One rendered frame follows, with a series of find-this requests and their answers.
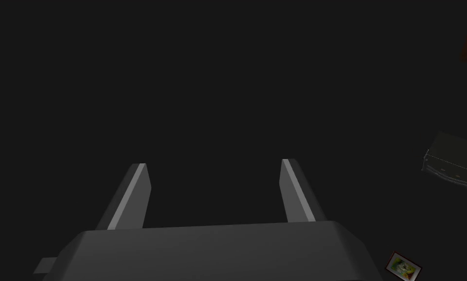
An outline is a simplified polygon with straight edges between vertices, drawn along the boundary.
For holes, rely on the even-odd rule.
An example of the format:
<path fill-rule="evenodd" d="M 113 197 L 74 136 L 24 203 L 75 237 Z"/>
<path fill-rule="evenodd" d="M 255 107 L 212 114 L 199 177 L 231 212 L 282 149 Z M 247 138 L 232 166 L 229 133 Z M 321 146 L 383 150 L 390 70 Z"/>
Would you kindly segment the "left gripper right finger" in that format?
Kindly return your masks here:
<path fill-rule="evenodd" d="M 297 160 L 282 160 L 279 187 L 288 222 L 328 220 Z"/>

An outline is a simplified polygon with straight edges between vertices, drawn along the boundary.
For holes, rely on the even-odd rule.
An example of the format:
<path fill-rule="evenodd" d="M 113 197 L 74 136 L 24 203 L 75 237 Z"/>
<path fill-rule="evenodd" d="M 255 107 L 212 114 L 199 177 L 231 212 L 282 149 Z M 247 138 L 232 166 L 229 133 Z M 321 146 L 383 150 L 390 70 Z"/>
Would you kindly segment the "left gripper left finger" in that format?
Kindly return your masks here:
<path fill-rule="evenodd" d="M 131 164 L 95 229 L 141 229 L 151 189 L 147 164 Z"/>

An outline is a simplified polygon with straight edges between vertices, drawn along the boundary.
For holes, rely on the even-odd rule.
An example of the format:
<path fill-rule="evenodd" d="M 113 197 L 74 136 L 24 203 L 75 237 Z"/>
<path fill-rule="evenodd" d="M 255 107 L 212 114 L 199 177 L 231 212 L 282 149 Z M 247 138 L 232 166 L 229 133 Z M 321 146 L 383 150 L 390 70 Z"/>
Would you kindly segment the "framed colourful picture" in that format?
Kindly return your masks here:
<path fill-rule="evenodd" d="M 392 273 L 402 281 L 416 281 L 422 267 L 394 251 L 389 258 L 385 269 L 387 272 Z"/>

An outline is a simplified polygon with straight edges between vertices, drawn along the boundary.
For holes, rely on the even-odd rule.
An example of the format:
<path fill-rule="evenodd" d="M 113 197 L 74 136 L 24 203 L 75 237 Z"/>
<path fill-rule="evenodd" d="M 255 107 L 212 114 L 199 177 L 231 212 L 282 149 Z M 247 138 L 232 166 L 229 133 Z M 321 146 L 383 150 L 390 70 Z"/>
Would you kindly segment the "dark cabinet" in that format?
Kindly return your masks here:
<path fill-rule="evenodd" d="M 426 149 L 421 170 L 467 189 L 467 140 L 439 131 Z"/>

